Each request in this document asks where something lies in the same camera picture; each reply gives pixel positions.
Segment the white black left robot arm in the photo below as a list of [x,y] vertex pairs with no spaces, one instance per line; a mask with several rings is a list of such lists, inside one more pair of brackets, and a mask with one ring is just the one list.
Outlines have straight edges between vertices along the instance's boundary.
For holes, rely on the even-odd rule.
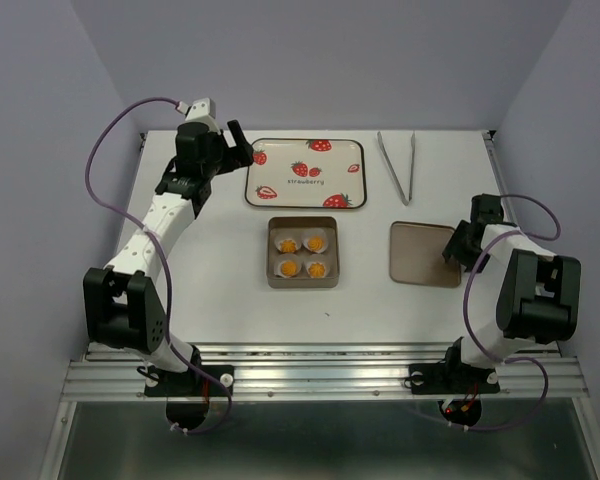
[[180,236],[199,216],[211,195],[212,180],[253,163],[253,148],[241,125],[227,124],[234,142],[202,121],[181,124],[175,156],[165,168],[143,219],[102,268],[83,279],[87,331],[91,341],[125,349],[157,369],[179,393],[195,392],[202,382],[197,349],[170,332],[173,294],[159,295],[159,277],[172,279],[167,258]]

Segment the silver metal tongs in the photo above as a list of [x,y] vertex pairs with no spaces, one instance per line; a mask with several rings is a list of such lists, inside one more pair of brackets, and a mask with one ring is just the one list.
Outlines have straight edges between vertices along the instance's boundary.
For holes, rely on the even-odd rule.
[[399,150],[387,143],[382,131],[377,131],[376,145],[400,203],[405,207],[410,206],[414,198],[416,132],[409,133],[407,145]]

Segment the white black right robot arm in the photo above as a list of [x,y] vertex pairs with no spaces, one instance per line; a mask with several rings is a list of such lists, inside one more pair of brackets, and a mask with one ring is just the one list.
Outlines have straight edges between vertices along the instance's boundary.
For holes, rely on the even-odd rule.
[[[525,232],[507,222],[504,199],[538,206],[553,221],[555,232]],[[573,336],[578,322],[581,263],[538,244],[555,241],[561,233],[554,212],[532,197],[480,194],[472,198],[470,219],[460,221],[442,252],[445,262],[454,260],[469,273],[462,300],[466,335],[449,347],[440,366],[446,387],[462,390],[475,380],[476,369],[491,370],[522,349]],[[504,277],[494,319],[475,330],[469,319],[471,289],[491,260],[505,268]]]

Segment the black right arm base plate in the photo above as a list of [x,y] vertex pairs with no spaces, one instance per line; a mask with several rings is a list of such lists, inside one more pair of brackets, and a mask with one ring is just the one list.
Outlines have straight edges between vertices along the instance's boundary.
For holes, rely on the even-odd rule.
[[404,384],[414,395],[440,397],[464,394],[496,394],[500,385],[493,369],[480,369],[460,364],[417,363],[408,366]]

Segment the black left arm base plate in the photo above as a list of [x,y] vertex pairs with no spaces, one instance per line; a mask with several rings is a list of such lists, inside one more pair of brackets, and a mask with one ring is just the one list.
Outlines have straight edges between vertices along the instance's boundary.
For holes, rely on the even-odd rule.
[[144,395],[149,398],[226,396],[223,384],[210,382],[191,370],[174,373],[150,366],[138,367],[137,372],[145,379]]

